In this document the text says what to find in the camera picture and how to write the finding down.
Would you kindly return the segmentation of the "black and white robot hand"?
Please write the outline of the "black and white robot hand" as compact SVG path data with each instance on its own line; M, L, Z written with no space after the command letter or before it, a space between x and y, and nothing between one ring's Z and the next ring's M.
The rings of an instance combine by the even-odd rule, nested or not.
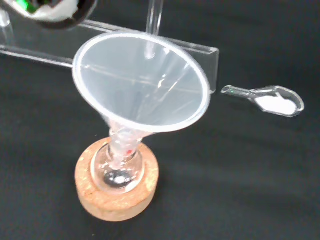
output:
M0 6L44 29L66 30L88 19L97 0L2 0Z

